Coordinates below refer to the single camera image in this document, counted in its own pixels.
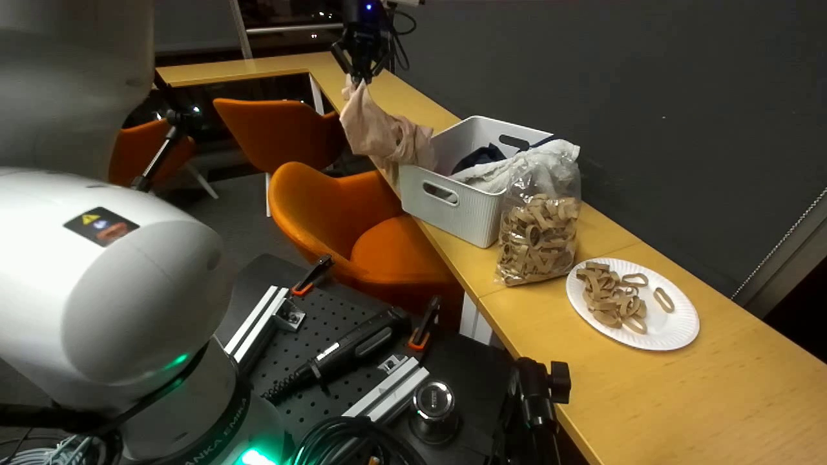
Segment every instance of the plastic bag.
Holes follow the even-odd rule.
[[[557,140],[531,149],[512,171],[500,217],[497,281],[508,286],[563,276],[574,266],[580,147]]]

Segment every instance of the yellow countertop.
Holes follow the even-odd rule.
[[[344,74],[328,53],[159,71],[173,86],[306,72],[343,106]],[[374,79],[370,94],[386,112],[436,132],[459,121],[390,73]],[[827,463],[827,365],[589,205],[577,224],[577,259],[622,258],[674,282],[700,316],[691,345],[626,347],[581,319],[564,279],[497,285],[495,247],[419,225],[513,356],[568,362],[571,403],[557,411],[593,465]]]

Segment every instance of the white paper plate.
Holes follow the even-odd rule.
[[[640,298],[646,302],[647,312],[644,321],[648,329],[647,333],[635,333],[626,328],[625,325],[621,328],[610,328],[598,322],[586,307],[586,301],[583,300],[583,290],[586,288],[586,283],[576,277],[577,270],[586,266],[586,262],[583,261],[577,264],[566,278],[566,292],[574,310],[588,324],[616,341],[646,350],[674,350],[682,348],[695,340],[700,330],[698,313],[686,295],[671,281],[631,261],[608,257],[594,258],[589,261],[609,265],[611,270],[617,272],[620,276],[643,273],[649,278],[649,285],[641,288],[639,294]],[[675,311],[670,314],[663,311],[661,305],[653,297],[652,292],[658,287],[662,287],[675,304]]]

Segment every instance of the white plastic storage bin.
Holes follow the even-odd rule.
[[[399,167],[402,208],[478,247],[488,247],[500,230],[500,203],[505,190],[484,192],[448,178],[454,166],[480,147],[496,145],[506,157],[514,156],[551,136],[548,132],[474,116],[433,137],[437,168]]]

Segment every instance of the orange chair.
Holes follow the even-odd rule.
[[[301,161],[321,170],[336,161],[347,144],[338,114],[321,116],[301,102],[216,98],[213,105],[250,163],[265,172],[265,189],[284,163]]]
[[[289,162],[272,181],[273,220],[308,261],[329,253],[340,282],[414,313],[441,295],[440,324],[459,329],[462,287],[378,171],[331,178]]]
[[[117,135],[112,159],[109,161],[109,182],[129,186],[135,176],[143,173],[146,166],[150,164],[169,129],[170,125],[165,119],[122,129]],[[155,173],[152,183],[157,185],[164,182],[183,166],[195,176],[195,179],[214,199],[217,199],[218,195],[207,180],[189,164],[193,155],[195,155],[195,141],[192,137],[178,140],[172,152]]]

